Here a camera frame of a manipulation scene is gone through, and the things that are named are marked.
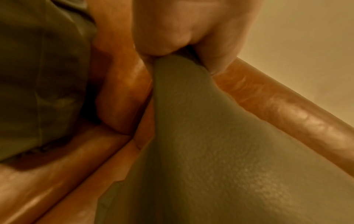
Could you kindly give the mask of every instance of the dark green cloth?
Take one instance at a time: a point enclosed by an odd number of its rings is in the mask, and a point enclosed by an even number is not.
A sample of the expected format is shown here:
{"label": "dark green cloth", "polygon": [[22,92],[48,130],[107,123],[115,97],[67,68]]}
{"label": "dark green cloth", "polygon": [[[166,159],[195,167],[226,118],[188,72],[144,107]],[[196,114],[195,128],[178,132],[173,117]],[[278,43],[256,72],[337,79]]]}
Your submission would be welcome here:
{"label": "dark green cloth", "polygon": [[72,132],[95,32],[81,0],[0,1],[0,161]]}
{"label": "dark green cloth", "polygon": [[154,98],[155,138],[96,224],[354,222],[352,177],[238,106],[185,51],[156,61]]}

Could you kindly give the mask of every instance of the leather couch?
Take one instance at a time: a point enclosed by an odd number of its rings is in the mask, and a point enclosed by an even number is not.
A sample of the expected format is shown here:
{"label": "leather couch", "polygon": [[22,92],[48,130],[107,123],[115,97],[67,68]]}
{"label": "leather couch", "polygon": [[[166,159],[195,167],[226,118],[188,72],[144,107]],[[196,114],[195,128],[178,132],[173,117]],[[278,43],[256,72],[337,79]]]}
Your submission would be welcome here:
{"label": "leather couch", "polygon": [[[67,145],[0,164],[0,223],[92,224],[98,198],[154,135],[152,80],[133,49],[131,1],[88,4],[98,34],[84,110],[95,108],[101,121],[85,116]],[[235,103],[354,176],[351,126],[239,59],[214,80]]]}

